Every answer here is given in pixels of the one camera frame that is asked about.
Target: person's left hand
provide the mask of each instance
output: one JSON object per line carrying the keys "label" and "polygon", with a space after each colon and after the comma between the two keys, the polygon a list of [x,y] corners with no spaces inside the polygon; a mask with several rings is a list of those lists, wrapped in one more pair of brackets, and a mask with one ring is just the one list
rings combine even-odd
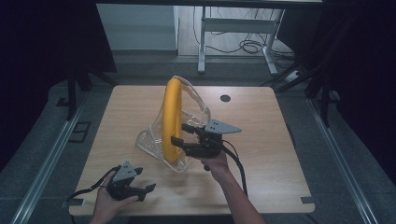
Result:
{"label": "person's left hand", "polygon": [[109,222],[123,207],[138,200],[137,196],[116,201],[107,192],[107,185],[116,172],[111,172],[105,179],[103,186],[99,188],[95,208],[90,223],[101,224]]}

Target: transparent plastic frame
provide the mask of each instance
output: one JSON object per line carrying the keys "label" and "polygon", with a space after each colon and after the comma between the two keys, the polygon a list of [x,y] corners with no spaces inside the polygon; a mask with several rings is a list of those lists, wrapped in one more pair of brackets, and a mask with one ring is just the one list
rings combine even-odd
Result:
{"label": "transparent plastic frame", "polygon": [[[203,127],[210,121],[209,108],[188,80],[178,76],[173,76],[173,78],[177,78],[181,83],[181,123],[188,123],[194,127]],[[164,158],[162,126],[163,105],[154,123],[149,125],[146,130],[140,132],[137,136],[135,145],[161,161],[166,167],[179,173],[183,172],[189,166],[191,158],[187,157],[181,148],[177,149],[178,158],[176,161],[169,162]],[[185,142],[197,142],[194,134],[181,132],[181,138],[184,139]]]}

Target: human arm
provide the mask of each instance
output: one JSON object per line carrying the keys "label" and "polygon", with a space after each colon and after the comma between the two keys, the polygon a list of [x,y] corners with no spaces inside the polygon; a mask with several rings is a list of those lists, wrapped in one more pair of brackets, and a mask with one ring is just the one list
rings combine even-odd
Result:
{"label": "human arm", "polygon": [[213,177],[220,184],[235,224],[265,223],[233,177],[228,167],[227,156],[223,151],[216,158],[200,160],[203,165],[209,167]]}
{"label": "human arm", "polygon": [[111,172],[105,179],[103,186],[99,188],[95,203],[95,208],[93,210],[93,215],[90,224],[103,224],[109,222],[123,207],[126,205],[136,202],[138,200],[137,196],[132,196],[126,198],[122,201],[116,201],[111,198],[110,194],[107,192],[107,185],[111,177],[115,172]]}

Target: wooden table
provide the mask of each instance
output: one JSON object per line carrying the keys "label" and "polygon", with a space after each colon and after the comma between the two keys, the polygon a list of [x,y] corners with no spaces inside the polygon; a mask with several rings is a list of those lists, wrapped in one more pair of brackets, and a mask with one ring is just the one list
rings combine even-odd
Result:
{"label": "wooden table", "polygon": [[[310,213],[313,203],[303,171],[276,101],[265,87],[194,87],[211,110],[212,119],[242,129],[228,133],[244,165],[249,199],[260,213]],[[157,187],[142,203],[125,208],[122,216],[218,215],[230,214],[220,186],[203,165],[192,160],[184,173],[166,169],[160,161],[134,145],[137,135],[156,119],[162,102],[163,86],[118,86],[108,102],[91,153],[78,182],[77,190],[94,184],[107,170],[130,161],[143,167],[134,187],[156,183]],[[224,103],[220,96],[228,94]],[[229,158],[235,178],[237,166]],[[91,215],[96,190],[78,196],[82,206],[71,206],[75,216]]]}

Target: yellow curved object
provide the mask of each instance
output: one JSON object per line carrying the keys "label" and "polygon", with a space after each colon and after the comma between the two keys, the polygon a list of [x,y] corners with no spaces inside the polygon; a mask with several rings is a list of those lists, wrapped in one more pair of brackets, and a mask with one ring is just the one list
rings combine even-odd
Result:
{"label": "yellow curved object", "polygon": [[168,81],[163,98],[163,156],[169,162],[177,161],[179,148],[171,143],[171,136],[181,133],[181,82],[177,78]]}

